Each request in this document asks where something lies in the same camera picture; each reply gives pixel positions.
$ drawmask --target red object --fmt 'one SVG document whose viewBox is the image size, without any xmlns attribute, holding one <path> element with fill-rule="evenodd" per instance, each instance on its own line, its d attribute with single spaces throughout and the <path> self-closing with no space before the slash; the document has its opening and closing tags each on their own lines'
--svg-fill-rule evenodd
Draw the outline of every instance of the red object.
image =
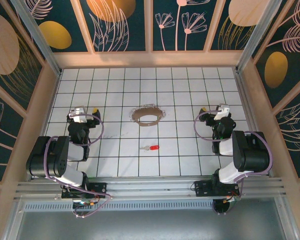
<svg viewBox="0 0 300 240">
<path fill-rule="evenodd" d="M 159 149 L 159 145 L 154 145 L 150 147 L 150 150 L 158 150 Z"/>
</svg>

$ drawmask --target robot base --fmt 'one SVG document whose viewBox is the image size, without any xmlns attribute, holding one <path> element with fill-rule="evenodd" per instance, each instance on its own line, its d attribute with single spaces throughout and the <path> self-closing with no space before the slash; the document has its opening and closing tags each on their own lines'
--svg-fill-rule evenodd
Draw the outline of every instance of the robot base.
<svg viewBox="0 0 300 240">
<path fill-rule="evenodd" d="M 107 184 L 105 182 L 89 182 L 87 184 L 87 189 L 92 192 L 105 194 L 107 193 Z M 101 199 L 105 198 L 105 196 L 102 195 L 99 195 L 99 197 Z M 61 198 L 62 199 L 94 199 L 95 195 L 78 191 L 75 189 L 68 190 L 67 188 L 63 187 Z"/>
<path fill-rule="evenodd" d="M 215 171 L 210 180 L 194 182 L 197 197 L 225 197 L 240 194 L 238 184 L 224 184 L 219 180 L 219 169 Z"/>
</svg>

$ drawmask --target white grid floor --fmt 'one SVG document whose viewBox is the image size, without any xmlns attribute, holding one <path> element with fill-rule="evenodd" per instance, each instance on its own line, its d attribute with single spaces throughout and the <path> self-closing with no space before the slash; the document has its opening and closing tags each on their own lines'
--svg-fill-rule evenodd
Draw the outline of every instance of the white grid floor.
<svg viewBox="0 0 300 240">
<path fill-rule="evenodd" d="M 68 135 L 69 110 L 86 106 L 100 110 L 104 134 L 90 146 L 87 162 L 70 165 L 88 177 L 211 175 L 232 157 L 215 156 L 212 144 L 197 138 L 194 118 L 202 107 L 230 105 L 236 130 L 247 131 L 242 102 L 230 67 L 160 67 L 65 69 L 53 105 L 47 136 Z M 158 125 L 139 127 L 131 121 L 135 107 L 155 104 L 166 112 Z M 155 121 L 147 116 L 141 121 Z M 212 129 L 197 123 L 199 133 Z M 99 136 L 101 127 L 90 130 Z M 140 147 L 159 145 L 159 150 Z"/>
</svg>

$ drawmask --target wall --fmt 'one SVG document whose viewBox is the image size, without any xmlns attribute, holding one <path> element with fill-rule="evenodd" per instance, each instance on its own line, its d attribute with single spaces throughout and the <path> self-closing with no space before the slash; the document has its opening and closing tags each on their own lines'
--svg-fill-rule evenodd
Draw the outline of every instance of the wall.
<svg viewBox="0 0 300 240">
<path fill-rule="evenodd" d="M 57 83 L 9 4 L 0 0 L 0 234 Z"/>
<path fill-rule="evenodd" d="M 77 68 L 236 65 L 269 0 L 25 2 L 59 65 Z"/>
<path fill-rule="evenodd" d="M 281 7 L 243 74 L 300 228 L 300 0 Z"/>
</svg>

